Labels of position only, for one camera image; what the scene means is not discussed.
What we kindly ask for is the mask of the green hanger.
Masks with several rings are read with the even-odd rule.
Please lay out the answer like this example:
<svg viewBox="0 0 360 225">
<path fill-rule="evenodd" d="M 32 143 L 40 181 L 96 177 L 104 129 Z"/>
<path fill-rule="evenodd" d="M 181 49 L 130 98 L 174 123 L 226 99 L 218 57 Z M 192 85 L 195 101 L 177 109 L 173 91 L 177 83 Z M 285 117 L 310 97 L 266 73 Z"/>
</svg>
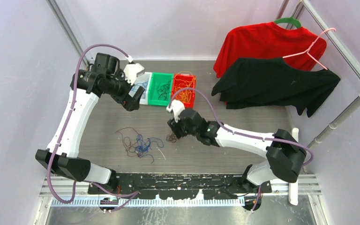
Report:
<svg viewBox="0 0 360 225">
<path fill-rule="evenodd" d="M 300 21 L 293 17 L 283 17 L 283 18 L 276 19 L 273 22 L 275 24 L 287 23 L 287 24 L 293 25 L 297 29 L 302 27 Z"/>
</svg>

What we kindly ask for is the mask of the green plastic bin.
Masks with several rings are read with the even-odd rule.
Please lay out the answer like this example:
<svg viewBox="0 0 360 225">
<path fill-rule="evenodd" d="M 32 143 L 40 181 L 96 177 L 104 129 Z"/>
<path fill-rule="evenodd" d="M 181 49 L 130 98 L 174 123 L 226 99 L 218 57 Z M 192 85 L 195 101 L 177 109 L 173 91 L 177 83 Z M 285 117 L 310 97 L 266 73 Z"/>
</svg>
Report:
<svg viewBox="0 0 360 225">
<path fill-rule="evenodd" d="M 171 100 L 174 74 L 152 73 L 148 92 L 148 105 L 167 107 Z"/>
</svg>

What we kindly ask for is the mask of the red t-shirt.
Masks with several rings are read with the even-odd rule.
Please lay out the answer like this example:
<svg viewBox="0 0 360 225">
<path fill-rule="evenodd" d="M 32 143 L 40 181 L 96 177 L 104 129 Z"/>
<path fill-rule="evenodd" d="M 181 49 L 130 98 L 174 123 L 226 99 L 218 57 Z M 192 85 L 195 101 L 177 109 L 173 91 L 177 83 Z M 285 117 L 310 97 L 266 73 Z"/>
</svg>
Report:
<svg viewBox="0 0 360 225">
<path fill-rule="evenodd" d="M 219 51 L 213 70 L 220 78 L 239 58 L 272 59 L 306 50 L 317 38 L 308 29 L 287 30 L 274 22 L 240 26 L 227 33 Z M 320 38 L 310 54 L 319 60 L 327 48 L 327 42 Z M 310 71 L 316 65 L 306 54 L 286 58 L 285 62 L 299 70 Z"/>
</svg>

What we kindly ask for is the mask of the metal clothes rack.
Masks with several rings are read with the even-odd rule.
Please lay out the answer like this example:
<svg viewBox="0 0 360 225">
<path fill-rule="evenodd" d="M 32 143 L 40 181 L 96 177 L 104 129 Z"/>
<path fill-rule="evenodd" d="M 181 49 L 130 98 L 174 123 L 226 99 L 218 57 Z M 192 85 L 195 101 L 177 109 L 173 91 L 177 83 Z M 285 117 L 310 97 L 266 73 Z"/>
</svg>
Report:
<svg viewBox="0 0 360 225">
<path fill-rule="evenodd" d="M 300 141 L 311 144 L 314 173 L 328 205 L 360 204 L 360 0 L 284 0 L 276 15 L 293 17 L 327 48 L 320 63 L 340 82 L 310 118 L 289 109 Z"/>
</svg>

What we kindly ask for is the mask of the pink hanger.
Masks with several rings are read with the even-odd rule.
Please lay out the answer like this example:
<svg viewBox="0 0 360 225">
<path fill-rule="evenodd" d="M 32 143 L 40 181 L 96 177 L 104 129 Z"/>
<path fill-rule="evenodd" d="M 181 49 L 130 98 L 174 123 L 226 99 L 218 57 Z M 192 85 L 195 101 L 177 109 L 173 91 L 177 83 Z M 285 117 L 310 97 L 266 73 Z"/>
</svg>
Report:
<svg viewBox="0 0 360 225">
<path fill-rule="evenodd" d="M 322 37 L 322 35 L 328 33 L 329 31 L 334 31 L 334 32 L 336 32 L 337 29 L 334 28 L 334 27 L 325 29 L 324 31 L 322 31 L 322 32 L 317 36 L 317 38 L 311 43 L 311 45 L 310 45 L 306 50 L 304 50 L 304 51 L 302 51 L 302 52 L 299 52 L 299 53 L 295 53 L 295 54 L 291 54 L 291 55 L 286 55 L 286 56 L 283 56 L 282 58 L 283 58 L 283 59 L 286 59 L 286 58 L 291 58 L 291 57 L 295 57 L 295 56 L 299 56 L 299 55 L 306 54 L 306 55 L 307 55 L 308 57 L 310 57 L 313 61 L 315 61 L 318 65 L 320 65 L 323 69 L 328 70 L 327 67 L 325 67 L 322 63 L 319 62 L 319 60 L 317 60 L 314 56 L 312 56 L 312 55 L 310 54 L 310 51 L 311 51 L 312 47 L 316 44 L 316 42 Z"/>
</svg>

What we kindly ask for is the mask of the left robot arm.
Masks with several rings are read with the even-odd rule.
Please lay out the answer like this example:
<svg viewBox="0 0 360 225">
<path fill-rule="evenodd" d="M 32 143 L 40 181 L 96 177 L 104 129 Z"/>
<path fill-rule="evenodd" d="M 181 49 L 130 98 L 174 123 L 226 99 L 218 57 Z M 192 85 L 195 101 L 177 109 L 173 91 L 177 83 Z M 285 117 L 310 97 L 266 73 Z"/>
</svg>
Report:
<svg viewBox="0 0 360 225">
<path fill-rule="evenodd" d="M 55 136 L 35 156 L 51 174 L 98 183 L 108 194 L 118 187 L 116 172 L 80 158 L 78 153 L 89 116 L 103 94 L 110 95 L 127 111 L 139 109 L 144 88 L 138 87 L 134 94 L 130 92 L 137 77 L 144 74 L 144 67 L 131 61 L 121 69 L 119 63 L 114 56 L 98 53 L 89 70 L 80 69 L 73 76 L 68 104 Z"/>
</svg>

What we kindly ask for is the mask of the red plastic bin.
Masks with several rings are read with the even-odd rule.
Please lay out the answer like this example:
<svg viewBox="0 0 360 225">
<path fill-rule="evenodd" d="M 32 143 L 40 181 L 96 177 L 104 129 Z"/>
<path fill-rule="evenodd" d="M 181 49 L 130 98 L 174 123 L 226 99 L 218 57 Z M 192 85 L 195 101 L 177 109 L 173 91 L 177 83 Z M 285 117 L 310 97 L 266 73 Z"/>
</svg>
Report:
<svg viewBox="0 0 360 225">
<path fill-rule="evenodd" d="M 178 90 L 195 87 L 196 77 L 193 74 L 174 74 L 171 97 L 173 97 Z M 183 90 L 175 96 L 175 99 L 181 101 L 186 108 L 193 108 L 195 92 L 193 90 Z"/>
</svg>

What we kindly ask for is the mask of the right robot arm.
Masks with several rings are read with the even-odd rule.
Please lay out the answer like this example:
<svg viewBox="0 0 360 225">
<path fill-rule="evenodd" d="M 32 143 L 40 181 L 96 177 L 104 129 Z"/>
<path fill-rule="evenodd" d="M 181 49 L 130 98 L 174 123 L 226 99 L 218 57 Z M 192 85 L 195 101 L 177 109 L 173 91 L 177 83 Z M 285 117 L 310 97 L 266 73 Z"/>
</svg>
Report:
<svg viewBox="0 0 360 225">
<path fill-rule="evenodd" d="M 167 124 L 179 139 L 191 135 L 207 146 L 231 147 L 263 157 L 265 161 L 247 166 L 242 175 L 242 188 L 249 193 L 273 179 L 295 183 L 307 156 L 307 151 L 282 129 L 275 133 L 241 130 L 206 120 L 193 109 L 175 114 Z"/>
</svg>

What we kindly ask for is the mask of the white plastic bin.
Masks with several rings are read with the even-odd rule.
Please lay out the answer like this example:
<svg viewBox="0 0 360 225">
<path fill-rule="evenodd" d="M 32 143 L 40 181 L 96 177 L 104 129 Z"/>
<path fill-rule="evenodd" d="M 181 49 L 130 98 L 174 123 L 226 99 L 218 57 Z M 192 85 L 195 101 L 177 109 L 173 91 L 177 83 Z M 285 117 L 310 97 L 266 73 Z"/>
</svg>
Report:
<svg viewBox="0 0 360 225">
<path fill-rule="evenodd" d="M 134 96 L 135 91 L 137 89 L 137 86 L 143 86 L 145 88 L 145 93 L 143 95 L 143 98 L 140 99 L 140 104 L 141 105 L 148 105 L 148 92 L 150 89 L 150 80 L 152 77 L 152 73 L 151 72 L 145 72 L 143 75 L 137 77 L 134 86 L 132 87 L 129 95 L 130 96 Z"/>
</svg>

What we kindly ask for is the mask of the brown cable clump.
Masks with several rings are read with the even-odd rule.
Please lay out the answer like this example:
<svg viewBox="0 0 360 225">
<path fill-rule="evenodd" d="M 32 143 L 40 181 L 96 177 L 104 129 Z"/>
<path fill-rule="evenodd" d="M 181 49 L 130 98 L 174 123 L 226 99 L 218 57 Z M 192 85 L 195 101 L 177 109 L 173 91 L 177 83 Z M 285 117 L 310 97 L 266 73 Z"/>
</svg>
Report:
<svg viewBox="0 0 360 225">
<path fill-rule="evenodd" d="M 178 140 L 178 138 L 177 138 L 177 136 L 175 135 L 174 132 L 172 132 L 171 134 L 167 135 L 165 139 L 166 139 L 166 141 L 169 142 L 169 143 L 175 143 L 175 142 L 177 142 L 177 140 Z"/>
</svg>

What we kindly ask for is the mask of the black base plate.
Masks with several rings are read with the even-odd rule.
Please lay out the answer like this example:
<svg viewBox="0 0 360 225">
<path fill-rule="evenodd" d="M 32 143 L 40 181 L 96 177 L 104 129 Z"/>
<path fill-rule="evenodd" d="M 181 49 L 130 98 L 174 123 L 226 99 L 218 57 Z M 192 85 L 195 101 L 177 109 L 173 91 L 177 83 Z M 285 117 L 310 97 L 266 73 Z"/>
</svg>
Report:
<svg viewBox="0 0 360 225">
<path fill-rule="evenodd" d="M 255 196 L 258 190 L 271 193 L 273 179 L 263 176 L 248 181 L 243 174 L 118 173 L 114 186 L 102 187 L 119 195 L 138 192 L 136 197 L 143 200 L 194 200 L 198 194 L 204 200 L 224 200 Z"/>
</svg>

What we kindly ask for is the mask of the aluminium corner post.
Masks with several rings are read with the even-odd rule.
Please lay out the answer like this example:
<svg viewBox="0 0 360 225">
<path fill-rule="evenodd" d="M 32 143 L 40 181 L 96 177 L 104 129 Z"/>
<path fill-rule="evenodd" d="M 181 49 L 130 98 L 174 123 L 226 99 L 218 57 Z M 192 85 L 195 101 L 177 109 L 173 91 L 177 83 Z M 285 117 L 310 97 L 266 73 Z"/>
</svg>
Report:
<svg viewBox="0 0 360 225">
<path fill-rule="evenodd" d="M 64 0 L 46 0 L 46 3 L 56 17 L 78 57 L 81 57 L 88 45 L 86 44 L 67 3 Z"/>
</svg>

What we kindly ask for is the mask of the black t-shirt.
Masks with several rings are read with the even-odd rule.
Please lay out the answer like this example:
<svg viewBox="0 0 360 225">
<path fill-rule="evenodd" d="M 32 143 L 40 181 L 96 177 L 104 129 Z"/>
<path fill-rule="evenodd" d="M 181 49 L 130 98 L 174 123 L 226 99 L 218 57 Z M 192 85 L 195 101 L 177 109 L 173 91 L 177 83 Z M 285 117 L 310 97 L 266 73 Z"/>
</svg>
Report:
<svg viewBox="0 0 360 225">
<path fill-rule="evenodd" d="M 303 71 L 282 58 L 237 59 L 213 86 L 227 109 L 294 106 L 297 114 L 312 117 L 340 82 L 329 69 Z"/>
</svg>

